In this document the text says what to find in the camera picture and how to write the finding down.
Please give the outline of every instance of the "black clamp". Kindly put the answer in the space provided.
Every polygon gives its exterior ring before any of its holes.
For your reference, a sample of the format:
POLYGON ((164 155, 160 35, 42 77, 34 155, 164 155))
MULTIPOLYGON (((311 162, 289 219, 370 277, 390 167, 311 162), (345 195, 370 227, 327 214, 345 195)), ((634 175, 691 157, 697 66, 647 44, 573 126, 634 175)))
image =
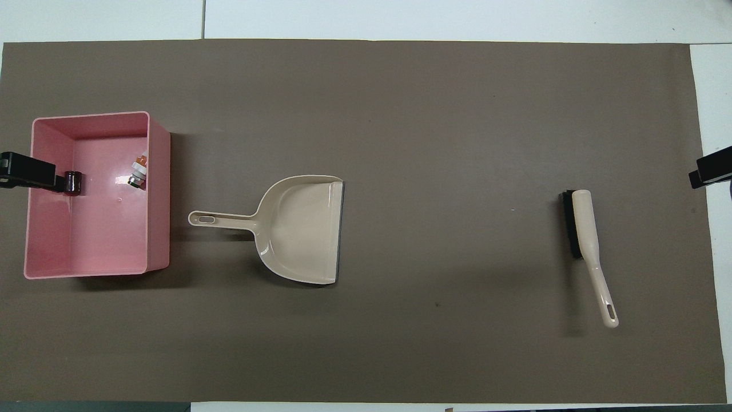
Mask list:
POLYGON ((689 173, 694 189, 732 180, 732 146, 699 158, 696 166, 697 170, 689 173))
POLYGON ((81 194, 81 172, 56 175, 56 165, 16 152, 0 153, 0 188, 41 188, 70 196, 81 194))

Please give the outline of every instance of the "pink plastic bin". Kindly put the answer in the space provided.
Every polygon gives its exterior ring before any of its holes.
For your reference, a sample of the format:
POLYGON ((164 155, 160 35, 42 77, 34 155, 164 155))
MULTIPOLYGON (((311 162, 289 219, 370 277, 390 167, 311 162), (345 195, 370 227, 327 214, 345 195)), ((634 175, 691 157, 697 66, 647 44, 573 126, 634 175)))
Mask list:
POLYGON ((29 189, 28 279, 132 275, 170 262, 171 135, 145 111, 33 121, 31 156, 83 174, 80 196, 29 189), (148 151, 143 189, 127 184, 148 151))

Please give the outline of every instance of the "beige brush handle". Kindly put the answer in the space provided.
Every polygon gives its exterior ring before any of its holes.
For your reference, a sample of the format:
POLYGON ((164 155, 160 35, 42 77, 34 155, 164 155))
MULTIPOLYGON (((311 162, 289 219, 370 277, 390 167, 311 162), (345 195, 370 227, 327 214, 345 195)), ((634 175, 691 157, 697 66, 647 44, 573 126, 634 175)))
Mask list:
POLYGON ((597 227, 595 226, 590 191, 574 191, 572 193, 572 207, 575 210, 575 226, 577 227, 580 251, 582 252, 582 258, 587 263, 597 303, 600 305, 602 322, 609 328, 616 328, 619 324, 618 312, 615 310, 608 284, 605 282, 605 275, 602 273, 602 267, 600 266, 600 242, 597 240, 597 227))

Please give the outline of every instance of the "brush handle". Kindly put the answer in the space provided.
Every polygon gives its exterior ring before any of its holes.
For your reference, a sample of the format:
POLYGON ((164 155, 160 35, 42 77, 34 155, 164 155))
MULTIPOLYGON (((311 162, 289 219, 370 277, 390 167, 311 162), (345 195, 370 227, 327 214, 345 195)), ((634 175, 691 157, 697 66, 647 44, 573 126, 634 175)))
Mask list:
POLYGON ((587 264, 587 268, 590 272, 590 280, 592 280, 592 286, 595 289, 595 296, 597 297, 597 304, 600 305, 600 315, 602 316, 602 322, 609 328, 617 328, 618 313, 615 312, 615 305, 613 299, 610 297, 610 290, 608 284, 605 282, 605 275, 602 274, 602 268, 600 266, 590 267, 587 264))
POLYGON ((219 227, 221 229, 249 230, 256 235, 259 222, 254 216, 233 215, 230 213, 203 212, 194 210, 188 214, 188 223, 193 226, 219 227))
POLYGON ((572 207, 575 211, 575 226, 577 227, 580 251, 582 252, 582 258, 587 263, 590 280, 592 280, 592 286, 597 296, 597 304, 600 306, 602 322, 609 328, 615 328, 619 324, 618 312, 615 310, 608 284, 605 282, 605 275, 602 273, 602 267, 600 267, 600 242, 597 240, 597 228, 595 227, 590 191, 573 192, 572 207))

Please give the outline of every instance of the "dustpan handle hole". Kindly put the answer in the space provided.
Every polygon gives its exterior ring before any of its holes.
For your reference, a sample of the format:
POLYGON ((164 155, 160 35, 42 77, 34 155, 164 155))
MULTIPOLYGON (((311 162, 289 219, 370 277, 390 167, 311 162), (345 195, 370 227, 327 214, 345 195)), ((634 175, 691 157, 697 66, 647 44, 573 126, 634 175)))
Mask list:
POLYGON ((206 224, 213 224, 216 222, 216 218, 214 216, 199 216, 199 217, 197 217, 197 220, 199 223, 206 223, 206 224))

